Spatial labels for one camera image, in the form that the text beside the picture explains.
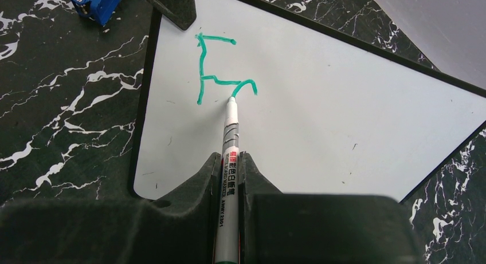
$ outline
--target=blue clamp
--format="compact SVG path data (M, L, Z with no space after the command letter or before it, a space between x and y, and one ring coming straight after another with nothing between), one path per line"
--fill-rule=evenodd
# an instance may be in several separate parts
M105 25L121 0L71 0L78 14Z

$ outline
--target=whiteboard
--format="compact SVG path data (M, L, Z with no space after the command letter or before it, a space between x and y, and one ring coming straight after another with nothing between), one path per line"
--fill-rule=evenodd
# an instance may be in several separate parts
M204 80L198 105L203 75L255 81L257 96L245 85L236 97L240 149L282 192L401 200L486 120L485 98L335 38L236 0L196 7L187 31L160 24L134 180L144 198L221 151L236 85Z

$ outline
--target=white wall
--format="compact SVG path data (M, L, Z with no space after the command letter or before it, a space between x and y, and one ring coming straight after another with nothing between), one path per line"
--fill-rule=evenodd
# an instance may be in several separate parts
M486 0L375 0L441 71L486 88Z

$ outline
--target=white marker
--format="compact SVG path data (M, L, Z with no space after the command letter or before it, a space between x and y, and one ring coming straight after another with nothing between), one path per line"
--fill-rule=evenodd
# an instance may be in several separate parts
M221 156L221 200L216 225L216 264L238 264L240 236L238 233L238 106L231 97L226 105L223 154Z

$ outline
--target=marble tabletop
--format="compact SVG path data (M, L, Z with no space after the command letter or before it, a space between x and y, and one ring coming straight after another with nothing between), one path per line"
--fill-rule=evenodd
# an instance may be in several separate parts
M373 0L265 1L435 68ZM69 0L0 0L0 204L130 196L151 14L122 0L100 27ZM485 153L483 124L401 202L427 263L485 261Z

